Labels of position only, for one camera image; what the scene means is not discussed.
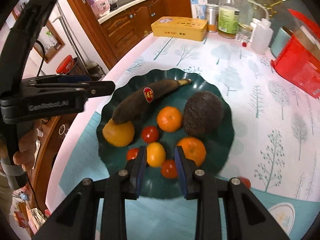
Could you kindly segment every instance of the banana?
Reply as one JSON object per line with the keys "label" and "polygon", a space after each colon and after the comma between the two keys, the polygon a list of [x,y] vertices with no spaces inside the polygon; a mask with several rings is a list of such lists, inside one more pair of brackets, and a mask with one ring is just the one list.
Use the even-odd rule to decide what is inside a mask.
{"label": "banana", "polygon": [[114,110],[112,119],[116,124],[126,123],[136,116],[144,113],[150,107],[150,103],[163,95],[176,90],[179,86],[191,83],[191,79],[165,79],[148,84],[140,88],[125,100],[123,100]]}

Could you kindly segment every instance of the tomato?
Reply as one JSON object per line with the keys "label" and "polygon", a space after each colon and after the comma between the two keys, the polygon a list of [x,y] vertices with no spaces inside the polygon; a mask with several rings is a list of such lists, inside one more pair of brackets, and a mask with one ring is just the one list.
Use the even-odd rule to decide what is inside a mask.
{"label": "tomato", "polygon": [[167,179],[175,179],[178,177],[174,160],[165,160],[164,163],[162,163],[161,174]]}
{"label": "tomato", "polygon": [[156,142],[159,139],[159,131],[157,127],[153,125],[145,127],[142,130],[141,138],[148,144]]}
{"label": "tomato", "polygon": [[135,159],[138,155],[138,152],[139,152],[139,148],[130,149],[127,152],[127,161]]}
{"label": "tomato", "polygon": [[249,179],[247,179],[247,178],[245,178],[245,177],[238,177],[238,179],[240,179],[241,180],[241,182],[243,183],[243,184],[245,184],[245,186],[247,187],[247,188],[251,188],[251,182],[250,182],[250,180]]}

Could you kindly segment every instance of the tablecloth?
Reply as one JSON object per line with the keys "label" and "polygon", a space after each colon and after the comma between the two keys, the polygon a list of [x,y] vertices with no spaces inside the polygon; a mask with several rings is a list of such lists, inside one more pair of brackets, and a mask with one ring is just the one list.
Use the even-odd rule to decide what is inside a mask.
{"label": "tablecloth", "polygon": [[[155,39],[128,64],[116,87],[151,69],[175,67],[216,85],[231,107],[235,140],[219,176],[248,178],[290,239],[300,239],[320,210],[319,99],[280,77],[269,59],[217,34],[202,42]],[[110,99],[101,100],[64,168],[59,186],[66,195],[85,177],[109,175],[98,156],[96,128]],[[126,222],[128,239],[193,239],[196,202],[141,197],[126,202]]]}

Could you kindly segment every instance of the fruit plate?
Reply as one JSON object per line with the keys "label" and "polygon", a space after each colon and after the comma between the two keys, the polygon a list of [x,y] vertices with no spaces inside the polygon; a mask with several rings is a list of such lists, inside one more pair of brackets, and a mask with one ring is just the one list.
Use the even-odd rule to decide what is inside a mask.
{"label": "fruit plate", "polygon": [[[188,78],[192,80],[189,85],[181,86],[170,94],[155,100],[151,103],[150,109],[136,120],[133,120],[135,135],[132,143],[126,147],[114,147],[109,144],[102,135],[102,129],[111,119],[112,113],[116,106],[127,96],[149,83],[163,80],[175,79],[180,80]],[[126,154],[129,149],[147,145],[140,137],[141,130],[148,125],[156,125],[156,117],[159,111],[165,106],[174,106],[182,113],[187,100],[198,91],[210,91],[216,94],[224,106],[224,117],[222,124],[215,131],[205,134],[199,139],[204,143],[207,154],[201,168],[204,171],[216,175],[224,166],[228,159],[228,154],[234,139],[234,130],[232,126],[230,106],[223,100],[219,89],[206,82],[199,74],[186,73],[178,68],[169,70],[153,69],[142,76],[134,76],[129,82],[113,93],[111,100],[107,103],[101,112],[101,121],[97,127],[97,137],[99,141],[99,156],[106,165],[109,174],[114,174],[123,169],[126,165]],[[173,159],[173,150],[177,142],[183,137],[188,136],[183,128],[174,133],[160,131],[159,142],[166,151],[166,159]],[[177,179],[166,179],[160,173],[161,168],[147,167],[141,196],[169,199],[182,196]]]}

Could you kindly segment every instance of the hand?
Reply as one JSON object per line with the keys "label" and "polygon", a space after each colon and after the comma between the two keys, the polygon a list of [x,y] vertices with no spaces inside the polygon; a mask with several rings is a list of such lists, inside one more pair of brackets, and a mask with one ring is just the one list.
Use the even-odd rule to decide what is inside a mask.
{"label": "hand", "polygon": [[[13,156],[13,162],[16,165],[22,165],[24,171],[30,171],[35,163],[37,132],[33,128],[19,140],[19,152]],[[0,142],[0,157],[5,158],[8,155],[7,146]]]}

